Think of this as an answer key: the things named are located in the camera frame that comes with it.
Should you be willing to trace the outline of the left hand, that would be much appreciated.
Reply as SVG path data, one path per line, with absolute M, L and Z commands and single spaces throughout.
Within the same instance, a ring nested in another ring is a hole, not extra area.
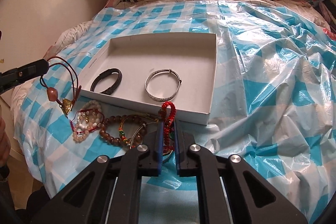
M 6 124 L 3 118 L 1 118 L 0 124 L 0 167 L 6 165 L 9 158 L 11 143 L 5 132 Z

